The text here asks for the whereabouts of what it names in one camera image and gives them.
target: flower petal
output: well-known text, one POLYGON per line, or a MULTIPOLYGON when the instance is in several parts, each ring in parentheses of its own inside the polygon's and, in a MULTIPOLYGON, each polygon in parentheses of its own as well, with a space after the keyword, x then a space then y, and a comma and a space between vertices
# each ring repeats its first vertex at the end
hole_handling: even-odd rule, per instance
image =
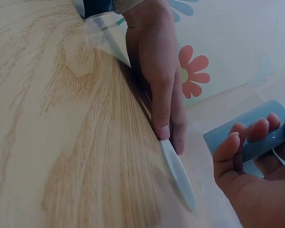
POLYGON ((206 73, 193 73, 188 76, 189 81, 199 82, 199 83, 208 83, 210 81, 210 75, 206 73))
POLYGON ((172 10, 172 12, 173 12, 173 14, 174 14, 174 22, 176 23, 176 22, 179 22, 181 19, 180 19, 180 17, 179 17, 179 15, 174 11, 174 10, 172 10))
POLYGON ((197 97, 201 95, 202 89, 199 85, 195 83, 190 83, 190 92, 193 96, 197 97))
POLYGON ((188 64, 188 72, 195 73, 205 69, 209 65, 209 60, 206 56, 197 56, 188 64))
POLYGON ((190 45, 183 46, 179 52, 180 66, 187 70, 188 63, 193 55, 193 47, 190 45))
POLYGON ((182 84, 182 93, 185 95, 187 99, 191 98, 191 92, 190 92, 190 81, 186 81, 182 84))
POLYGON ((186 3, 178 2, 175 0, 169 0, 168 2, 172 8, 175 8, 177 11, 181 12, 186 16, 192 16, 194 13, 192 7, 186 3))

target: wood grain pattern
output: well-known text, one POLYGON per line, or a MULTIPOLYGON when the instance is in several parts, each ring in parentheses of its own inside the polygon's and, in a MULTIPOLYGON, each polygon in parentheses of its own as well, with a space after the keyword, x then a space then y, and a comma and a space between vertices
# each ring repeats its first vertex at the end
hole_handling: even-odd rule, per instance
POLYGON ((68 0, 0 1, 0 228, 204 227, 68 0))

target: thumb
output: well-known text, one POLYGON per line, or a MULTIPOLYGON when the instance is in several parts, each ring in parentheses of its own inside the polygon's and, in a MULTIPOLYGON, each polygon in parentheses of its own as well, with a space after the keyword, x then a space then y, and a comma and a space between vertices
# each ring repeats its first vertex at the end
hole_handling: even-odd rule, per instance
POLYGON ((239 146, 239 132, 233 132, 213 154, 214 179, 225 195, 229 186, 239 176, 233 166, 233 157, 239 146))
POLYGON ((155 133, 161 140, 170 138, 170 112, 173 81, 154 82, 152 91, 152 123, 155 133))

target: blue flower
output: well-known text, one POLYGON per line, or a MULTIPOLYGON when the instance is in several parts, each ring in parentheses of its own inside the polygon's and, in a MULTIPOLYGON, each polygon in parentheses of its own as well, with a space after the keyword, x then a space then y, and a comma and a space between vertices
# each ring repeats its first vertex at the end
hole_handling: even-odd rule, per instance
MULTIPOLYGON (((192 16, 194 11, 191 6, 189 6, 186 3, 180 2, 180 1, 185 1, 185 2, 198 2, 199 0, 168 0, 169 5, 177 10, 178 12, 182 13, 183 15, 186 16, 192 16)), ((180 16, 178 15, 177 12, 172 9, 173 14, 174 14, 174 21, 179 22, 180 21, 180 16)))

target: pink flower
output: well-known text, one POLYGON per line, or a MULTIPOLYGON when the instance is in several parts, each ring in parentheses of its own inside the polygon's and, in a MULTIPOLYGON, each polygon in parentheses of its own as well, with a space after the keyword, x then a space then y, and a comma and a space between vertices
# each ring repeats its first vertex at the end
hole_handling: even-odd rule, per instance
POLYGON ((190 45, 184 46, 179 52, 179 60, 182 75, 182 92, 187 99, 191 95, 197 97, 201 95, 202 88, 197 83, 208 83, 210 76, 206 73, 198 73, 209 65, 209 60, 206 56, 197 56, 191 62, 193 56, 193 47, 190 45))

